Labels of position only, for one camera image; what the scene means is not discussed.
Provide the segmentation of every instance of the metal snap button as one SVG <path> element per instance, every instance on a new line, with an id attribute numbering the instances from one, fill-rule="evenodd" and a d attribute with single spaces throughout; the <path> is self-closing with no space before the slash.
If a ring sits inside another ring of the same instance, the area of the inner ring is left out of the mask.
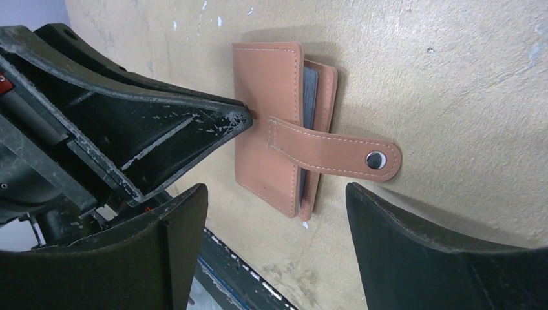
<path id="1" fill-rule="evenodd" d="M 382 169 L 386 165 L 386 155 L 378 150 L 373 151 L 367 155 L 365 163 L 371 169 Z"/>

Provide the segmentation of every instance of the brown leather wallet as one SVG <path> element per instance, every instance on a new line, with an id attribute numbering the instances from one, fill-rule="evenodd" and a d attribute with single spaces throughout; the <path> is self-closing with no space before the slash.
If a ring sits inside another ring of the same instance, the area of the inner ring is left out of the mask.
<path id="1" fill-rule="evenodd" d="M 318 72 L 312 129 L 303 128 L 305 66 Z M 233 70 L 235 97 L 253 116 L 253 126 L 236 137 L 236 182 L 288 218 L 311 218 L 320 173 L 386 181 L 398 172 L 395 144 L 327 133 L 337 71 L 305 60 L 299 43 L 235 43 Z"/>

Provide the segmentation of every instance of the wallet strap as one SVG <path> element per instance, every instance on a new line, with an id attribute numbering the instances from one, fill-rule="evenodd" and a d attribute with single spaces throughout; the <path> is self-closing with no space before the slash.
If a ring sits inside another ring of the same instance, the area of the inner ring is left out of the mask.
<path id="1" fill-rule="evenodd" d="M 393 143 L 318 132 L 273 116 L 268 118 L 268 146 L 308 171 L 377 182 L 391 179 L 401 166 L 401 153 Z M 380 169 L 366 161 L 376 152 L 385 156 Z"/>

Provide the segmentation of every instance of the card holder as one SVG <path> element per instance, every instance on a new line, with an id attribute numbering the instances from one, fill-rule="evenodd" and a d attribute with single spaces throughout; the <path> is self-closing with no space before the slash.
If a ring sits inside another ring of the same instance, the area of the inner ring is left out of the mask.
<path id="1" fill-rule="evenodd" d="M 318 73 L 312 129 L 303 127 L 305 66 Z M 394 143 L 328 133 L 337 71 L 305 60 L 299 43 L 235 43 L 233 71 L 235 97 L 253 116 L 235 138 L 236 182 L 288 218 L 311 218 L 322 173 L 378 182 L 397 174 Z"/>

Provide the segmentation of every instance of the red part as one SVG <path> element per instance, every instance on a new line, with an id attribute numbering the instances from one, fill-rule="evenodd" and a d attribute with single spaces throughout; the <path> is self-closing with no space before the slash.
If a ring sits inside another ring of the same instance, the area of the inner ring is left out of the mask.
<path id="1" fill-rule="evenodd" d="M 13 88 L 13 83 L 4 74 L 0 73 L 0 95 L 6 94 Z"/>

